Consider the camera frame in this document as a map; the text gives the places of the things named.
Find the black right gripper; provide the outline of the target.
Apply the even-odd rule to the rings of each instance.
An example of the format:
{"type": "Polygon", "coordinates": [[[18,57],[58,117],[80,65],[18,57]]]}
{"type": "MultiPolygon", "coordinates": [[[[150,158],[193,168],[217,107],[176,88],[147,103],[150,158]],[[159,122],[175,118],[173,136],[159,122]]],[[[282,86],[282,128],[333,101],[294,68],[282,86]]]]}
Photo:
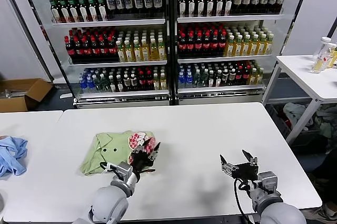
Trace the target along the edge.
{"type": "Polygon", "coordinates": [[[221,169],[226,174],[231,174],[234,171],[234,179],[241,180],[257,180],[258,174],[258,165],[257,165],[257,157],[253,157],[249,152],[242,150],[243,155],[247,159],[248,162],[238,165],[233,165],[228,163],[225,158],[220,155],[221,161],[221,169]]]}

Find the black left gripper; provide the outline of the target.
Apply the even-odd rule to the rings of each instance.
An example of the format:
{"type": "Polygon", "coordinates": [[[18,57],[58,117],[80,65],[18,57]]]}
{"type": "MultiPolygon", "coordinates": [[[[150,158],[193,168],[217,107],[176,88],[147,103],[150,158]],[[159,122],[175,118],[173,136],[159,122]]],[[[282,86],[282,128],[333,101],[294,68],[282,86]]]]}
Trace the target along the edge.
{"type": "Polygon", "coordinates": [[[152,168],[154,165],[154,160],[158,154],[160,147],[160,142],[152,150],[152,139],[148,138],[142,145],[138,145],[134,152],[131,153],[133,167],[133,172],[135,174],[141,174],[145,172],[154,172],[155,169],[152,168]]]}

